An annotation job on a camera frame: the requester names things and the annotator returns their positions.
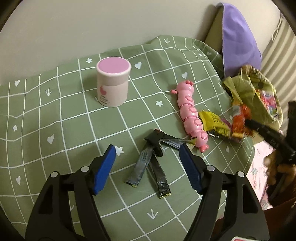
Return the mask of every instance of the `peach logo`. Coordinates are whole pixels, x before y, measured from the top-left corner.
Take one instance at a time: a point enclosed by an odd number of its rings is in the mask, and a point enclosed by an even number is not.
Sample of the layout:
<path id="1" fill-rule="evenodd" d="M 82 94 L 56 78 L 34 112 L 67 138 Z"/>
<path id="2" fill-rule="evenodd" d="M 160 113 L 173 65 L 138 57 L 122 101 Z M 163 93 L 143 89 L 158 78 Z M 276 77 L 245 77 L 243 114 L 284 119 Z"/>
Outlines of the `peach logo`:
<path id="1" fill-rule="evenodd" d="M 103 89 L 103 86 L 100 87 L 100 93 L 102 95 L 106 95 L 107 94 L 107 92 Z"/>

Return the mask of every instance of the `pink circle on toy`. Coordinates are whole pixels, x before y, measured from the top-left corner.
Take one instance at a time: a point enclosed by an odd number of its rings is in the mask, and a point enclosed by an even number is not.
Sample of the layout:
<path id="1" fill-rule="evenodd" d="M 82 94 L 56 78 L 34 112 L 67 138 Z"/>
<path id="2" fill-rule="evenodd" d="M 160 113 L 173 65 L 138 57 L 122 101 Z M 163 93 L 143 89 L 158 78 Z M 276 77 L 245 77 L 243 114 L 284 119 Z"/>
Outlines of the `pink circle on toy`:
<path id="1" fill-rule="evenodd" d="M 196 118 L 194 121 L 194 124 L 196 124 L 197 126 L 201 126 L 202 125 L 202 122 L 199 118 Z"/>
<path id="2" fill-rule="evenodd" d="M 130 68 L 130 63 L 121 57 L 107 57 L 100 60 L 97 68 L 109 74 L 120 74 Z"/>
<path id="3" fill-rule="evenodd" d="M 193 101 L 192 97 L 189 96 L 189 95 L 185 96 L 185 99 L 188 100 L 188 101 Z"/>
<path id="4" fill-rule="evenodd" d="M 207 139 L 207 133 L 205 131 L 202 131 L 200 134 L 200 137 L 203 138 L 204 140 Z"/>
<path id="5" fill-rule="evenodd" d="M 196 113 L 196 112 L 197 112 L 197 110 L 196 110 L 193 106 L 190 106 L 190 107 L 189 107 L 189 110 L 190 110 L 192 113 Z"/>

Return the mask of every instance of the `jar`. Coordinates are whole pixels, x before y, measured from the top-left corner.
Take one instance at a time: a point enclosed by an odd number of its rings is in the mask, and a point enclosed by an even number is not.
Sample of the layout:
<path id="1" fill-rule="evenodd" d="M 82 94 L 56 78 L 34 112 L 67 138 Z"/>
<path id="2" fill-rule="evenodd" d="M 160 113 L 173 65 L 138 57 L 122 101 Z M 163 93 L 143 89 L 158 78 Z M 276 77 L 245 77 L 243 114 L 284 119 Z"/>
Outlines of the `jar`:
<path id="1" fill-rule="evenodd" d="M 122 105 L 128 96 L 131 64 L 121 57 L 101 59 L 97 65 L 97 98 L 107 107 Z"/>

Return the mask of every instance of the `blue gripper pad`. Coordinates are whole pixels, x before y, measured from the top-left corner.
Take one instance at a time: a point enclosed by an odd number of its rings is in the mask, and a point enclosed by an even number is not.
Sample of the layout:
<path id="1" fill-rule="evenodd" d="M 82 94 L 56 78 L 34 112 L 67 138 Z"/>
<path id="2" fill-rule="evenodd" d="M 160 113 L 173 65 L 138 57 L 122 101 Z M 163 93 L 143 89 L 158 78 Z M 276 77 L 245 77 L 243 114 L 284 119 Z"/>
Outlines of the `blue gripper pad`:
<path id="1" fill-rule="evenodd" d="M 102 160 L 101 166 L 98 169 L 98 172 L 95 175 L 94 187 L 93 187 L 93 192 L 95 195 L 97 195 L 99 191 L 103 190 L 106 184 L 110 170 L 116 158 L 115 146 L 109 145 L 104 155 L 98 158 L 103 158 L 103 160 Z"/>
<path id="2" fill-rule="evenodd" d="M 179 149 L 180 160 L 188 176 L 192 189 L 198 193 L 202 191 L 201 173 L 198 171 L 192 159 L 193 154 L 186 144 L 182 144 Z"/>

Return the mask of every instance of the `pink caterpillar toy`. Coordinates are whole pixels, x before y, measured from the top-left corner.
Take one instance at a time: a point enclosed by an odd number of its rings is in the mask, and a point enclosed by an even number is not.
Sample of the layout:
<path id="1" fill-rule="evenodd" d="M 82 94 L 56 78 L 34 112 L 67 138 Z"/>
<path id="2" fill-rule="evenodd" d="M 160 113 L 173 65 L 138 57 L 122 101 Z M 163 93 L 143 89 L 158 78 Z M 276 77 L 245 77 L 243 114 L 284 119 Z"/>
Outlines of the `pink caterpillar toy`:
<path id="1" fill-rule="evenodd" d="M 171 93 L 178 94 L 177 103 L 186 133 L 191 135 L 192 138 L 196 138 L 195 146 L 201 152 L 205 152 L 209 148 L 209 145 L 207 145 L 209 137 L 203 130 L 202 122 L 198 118 L 197 110 L 194 107 L 193 92 L 193 82 L 189 80 L 182 81 L 175 90 L 171 90 Z"/>

